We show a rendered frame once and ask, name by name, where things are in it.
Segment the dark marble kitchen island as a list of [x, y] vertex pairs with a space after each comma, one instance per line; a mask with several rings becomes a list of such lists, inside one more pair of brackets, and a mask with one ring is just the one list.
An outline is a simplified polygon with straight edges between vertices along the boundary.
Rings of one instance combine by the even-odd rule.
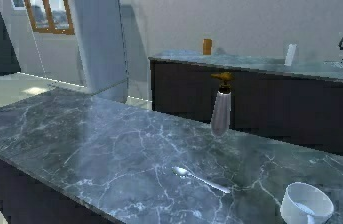
[[[125, 224], [284, 224], [286, 187], [318, 187], [343, 224], [343, 157], [66, 89], [0, 108], [0, 159]], [[230, 190], [223, 193], [172, 168]]]

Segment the silver spoon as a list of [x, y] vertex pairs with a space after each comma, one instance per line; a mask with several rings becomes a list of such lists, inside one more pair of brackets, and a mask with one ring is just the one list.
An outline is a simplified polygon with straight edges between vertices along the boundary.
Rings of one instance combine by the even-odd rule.
[[195, 179], [197, 179], [197, 180], [199, 180], [199, 181], [201, 181], [201, 182], [203, 182], [203, 183], [209, 185], [210, 187], [215, 188], [215, 189], [217, 189], [217, 190], [219, 190], [219, 191], [221, 191], [221, 192], [223, 192], [223, 193], [226, 193], [226, 194], [230, 193], [230, 190], [229, 190], [228, 188], [223, 187], [223, 186], [221, 186], [221, 185], [219, 185], [219, 184], [213, 183], [213, 182], [211, 182], [211, 181], [205, 180], [205, 179], [203, 179], [203, 178], [200, 178], [200, 177], [198, 177], [198, 176], [192, 174], [190, 171], [188, 171], [188, 170], [186, 170], [186, 169], [184, 169], [184, 168], [174, 166], [174, 167], [172, 168], [172, 171], [173, 171], [177, 176], [180, 176], [180, 177], [192, 177], [192, 178], [195, 178]]

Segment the wooden framed window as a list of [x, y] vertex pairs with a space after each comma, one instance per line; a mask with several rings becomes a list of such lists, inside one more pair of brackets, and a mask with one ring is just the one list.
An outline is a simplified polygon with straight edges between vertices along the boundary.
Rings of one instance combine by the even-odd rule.
[[74, 34], [69, 0], [24, 0], [24, 4], [34, 32]]

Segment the dark kitchen counter cabinet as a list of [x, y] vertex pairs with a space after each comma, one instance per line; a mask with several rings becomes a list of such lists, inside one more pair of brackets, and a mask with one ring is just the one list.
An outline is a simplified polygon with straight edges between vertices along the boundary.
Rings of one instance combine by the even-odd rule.
[[149, 61], [155, 111], [210, 122], [220, 85], [213, 76], [229, 72], [232, 129], [343, 156], [343, 68], [336, 63], [285, 66], [187, 50]]

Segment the white cup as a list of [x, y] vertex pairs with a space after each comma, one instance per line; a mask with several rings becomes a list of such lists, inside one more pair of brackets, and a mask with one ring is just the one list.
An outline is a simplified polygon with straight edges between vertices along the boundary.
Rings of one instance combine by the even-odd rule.
[[323, 191], [303, 182], [286, 187], [280, 206], [286, 224], [325, 224], [334, 210], [333, 202]]

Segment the white rectangular container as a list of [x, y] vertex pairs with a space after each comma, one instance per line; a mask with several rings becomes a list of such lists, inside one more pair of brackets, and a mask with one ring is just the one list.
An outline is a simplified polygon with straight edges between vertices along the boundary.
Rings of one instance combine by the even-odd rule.
[[291, 66], [292, 62], [294, 60], [295, 57], [295, 53], [296, 53], [296, 48], [297, 45], [296, 44], [289, 44], [288, 45], [288, 49], [287, 49], [287, 53], [286, 53], [286, 57], [285, 57], [285, 66]]

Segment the grey fridge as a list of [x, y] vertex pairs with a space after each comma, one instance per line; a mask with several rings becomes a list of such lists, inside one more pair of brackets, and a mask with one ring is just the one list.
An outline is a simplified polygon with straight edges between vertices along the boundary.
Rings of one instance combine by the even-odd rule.
[[120, 0], [69, 0], [87, 90], [125, 103], [128, 65]]

